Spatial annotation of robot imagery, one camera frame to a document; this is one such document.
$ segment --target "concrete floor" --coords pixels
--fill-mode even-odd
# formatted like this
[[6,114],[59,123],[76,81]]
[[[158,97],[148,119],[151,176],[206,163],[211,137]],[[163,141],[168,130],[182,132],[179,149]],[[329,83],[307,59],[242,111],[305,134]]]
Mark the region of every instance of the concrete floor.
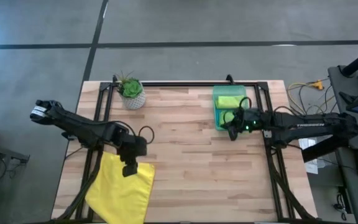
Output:
[[[0,0],[0,44],[89,44],[101,4]],[[358,1],[110,0],[99,42],[262,40],[358,40]],[[0,180],[0,223],[50,218],[67,141],[29,114],[37,99],[75,110],[89,52],[0,50],[0,145],[31,155],[13,179]],[[134,70],[141,80],[221,80],[230,73],[288,86],[326,78],[328,67],[357,56],[358,45],[98,49],[89,79],[110,80],[120,70]],[[306,104],[322,94],[313,91],[303,92]],[[336,192],[312,191],[319,217],[338,221],[340,213],[328,209]]]

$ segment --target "wooden table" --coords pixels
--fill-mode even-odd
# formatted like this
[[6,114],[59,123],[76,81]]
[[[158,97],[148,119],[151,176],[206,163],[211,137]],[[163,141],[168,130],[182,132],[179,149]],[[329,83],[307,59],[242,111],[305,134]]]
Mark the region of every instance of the wooden table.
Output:
[[[288,106],[284,82],[266,82],[273,108]],[[99,84],[84,82],[79,115],[93,119]],[[110,120],[124,121],[135,131],[143,125],[155,131],[147,156],[138,158],[156,169],[145,222],[277,221],[260,131],[230,141],[227,132],[215,130],[211,87],[145,87],[145,92],[144,107],[129,111],[114,91],[109,115]],[[246,88],[246,92],[256,102],[254,90]],[[150,137],[146,130],[142,135]],[[71,142],[67,153],[79,147],[78,142]],[[105,147],[105,151],[114,150]],[[63,213],[78,193],[85,157],[86,150],[82,150],[65,161],[52,218]],[[291,190],[317,217],[301,152],[288,147],[283,157]],[[282,192],[280,198],[286,214]]]

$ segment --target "white paper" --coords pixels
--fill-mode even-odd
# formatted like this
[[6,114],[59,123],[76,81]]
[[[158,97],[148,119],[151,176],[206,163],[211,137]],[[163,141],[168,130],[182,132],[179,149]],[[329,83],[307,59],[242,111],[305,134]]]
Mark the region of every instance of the white paper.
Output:
[[[314,146],[317,143],[314,139],[299,139],[299,146],[302,149]],[[310,174],[318,174],[317,159],[305,163],[306,172]]]

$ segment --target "potted plant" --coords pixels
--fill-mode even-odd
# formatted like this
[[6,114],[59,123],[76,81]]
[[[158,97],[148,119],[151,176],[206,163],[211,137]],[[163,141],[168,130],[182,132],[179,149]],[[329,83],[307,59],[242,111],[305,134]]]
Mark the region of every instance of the potted plant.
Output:
[[121,71],[121,75],[118,75],[118,93],[124,103],[124,106],[130,110],[136,110],[141,108],[146,102],[146,94],[144,92],[142,83],[136,78],[128,78],[132,72],[124,75]]

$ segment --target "white plant pot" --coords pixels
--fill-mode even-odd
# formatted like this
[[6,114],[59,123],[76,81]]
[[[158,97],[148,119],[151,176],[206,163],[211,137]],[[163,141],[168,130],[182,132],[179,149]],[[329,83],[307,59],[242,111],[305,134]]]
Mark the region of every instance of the white plant pot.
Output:
[[127,97],[123,97],[121,94],[119,94],[124,106],[129,110],[139,109],[146,102],[146,93],[144,92],[142,83],[140,83],[140,85],[142,86],[142,93],[137,95],[137,97],[135,97],[135,98],[127,98]]

